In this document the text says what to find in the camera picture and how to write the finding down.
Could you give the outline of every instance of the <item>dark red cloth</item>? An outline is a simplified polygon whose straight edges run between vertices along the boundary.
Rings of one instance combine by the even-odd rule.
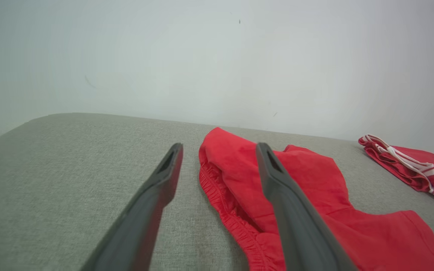
[[[358,142],[374,161],[405,184],[434,195],[434,153],[390,146],[372,134],[366,134]]]
[[[414,212],[355,210],[332,158],[289,145],[274,152],[358,268],[434,270],[434,234]],[[220,128],[199,151],[200,184],[251,270],[286,268],[272,205],[262,193],[255,143]]]

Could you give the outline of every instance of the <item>bright red fabric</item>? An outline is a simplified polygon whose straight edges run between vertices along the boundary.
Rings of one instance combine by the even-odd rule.
[[[370,136],[370,141],[367,140],[365,136],[361,137],[358,142],[365,147],[366,153],[374,161],[380,164],[383,168],[386,168],[398,179],[402,180],[405,184],[409,185],[416,191],[430,192],[429,183],[431,183],[432,187],[434,188],[434,174],[425,177],[424,175],[411,170],[391,153],[384,151],[384,149],[387,149],[389,145],[384,143],[384,141],[379,139],[379,137],[375,137],[373,135]],[[420,151],[418,149],[403,148],[400,146],[391,147],[417,161],[434,164],[434,153]]]
[[[434,234],[414,211],[355,210],[332,158],[292,145],[274,153],[358,268],[434,270]],[[199,159],[200,184],[250,269],[285,269],[272,205],[262,193],[255,143],[216,128],[205,137]]]

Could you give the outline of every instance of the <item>gray surface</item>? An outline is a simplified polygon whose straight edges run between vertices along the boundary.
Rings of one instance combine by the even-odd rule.
[[[198,181],[209,125],[101,114],[39,118],[0,137],[0,269],[78,269],[174,142],[179,185],[164,211],[152,269],[244,269],[246,258]],[[334,158],[364,212],[414,210],[434,231],[434,198],[372,161],[356,142],[241,128],[273,149],[303,146]]]

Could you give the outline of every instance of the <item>red garment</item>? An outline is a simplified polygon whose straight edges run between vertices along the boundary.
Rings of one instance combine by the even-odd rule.
[[[358,268],[434,270],[434,234],[414,212],[355,210],[332,158],[289,145],[274,151]],[[272,205],[262,193],[255,143],[220,128],[199,151],[200,184],[251,270],[286,268]]]
[[[366,134],[358,142],[366,153],[383,168],[393,173],[416,191],[434,195],[434,154],[417,149],[390,146],[372,134]]]

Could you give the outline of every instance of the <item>clothing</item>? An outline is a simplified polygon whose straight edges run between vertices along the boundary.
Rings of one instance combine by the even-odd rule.
[[[358,142],[366,153],[383,168],[416,191],[434,195],[434,154],[417,149],[390,146],[372,134],[366,134]]]
[[[414,211],[355,210],[332,158],[292,145],[274,153],[359,269],[434,270],[434,234]],[[216,128],[205,137],[199,159],[200,184],[250,269],[285,269],[274,211],[262,193],[255,143]]]

